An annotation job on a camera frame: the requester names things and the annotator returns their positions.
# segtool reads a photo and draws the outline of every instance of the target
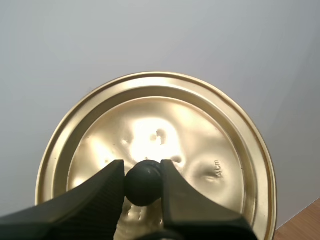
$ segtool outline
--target white background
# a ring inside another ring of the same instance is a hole
[[[318,0],[0,1],[0,215],[34,204],[38,167],[84,95],[144,71],[218,87],[273,158],[278,226],[320,197]]]

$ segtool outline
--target can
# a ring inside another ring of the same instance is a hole
[[[183,74],[142,72],[110,81],[63,118],[44,153],[35,204],[88,180],[115,159],[126,173],[170,159],[208,199],[241,213],[258,239],[274,236],[277,191],[266,144],[245,111],[216,87]],[[125,199],[115,240],[163,227],[161,203]]]

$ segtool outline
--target gold can lid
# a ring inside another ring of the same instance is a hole
[[[196,78],[169,72],[120,77],[92,91],[64,117],[44,153],[35,203],[71,190],[115,159],[126,173],[143,160],[170,159],[208,199],[243,214],[258,239],[276,226],[271,157],[248,115]],[[163,226],[161,204],[125,200],[115,240]]]

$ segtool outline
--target metal lid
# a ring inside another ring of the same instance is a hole
[[[61,121],[44,153],[35,203],[71,190],[115,159],[128,172],[143,160],[171,159],[201,194],[242,213],[259,239],[272,239],[276,181],[268,149],[248,115],[210,84],[177,73],[113,80]],[[161,204],[125,201],[116,240],[162,227]]]

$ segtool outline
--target black plastic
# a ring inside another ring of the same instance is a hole
[[[115,160],[75,189],[0,218],[0,240],[113,240],[124,180],[124,161]]]
[[[180,175],[171,160],[161,161],[164,228],[186,240],[256,240],[244,217],[196,191]]]
[[[160,163],[144,160],[136,164],[125,176],[124,193],[136,206],[144,207],[162,196]]]

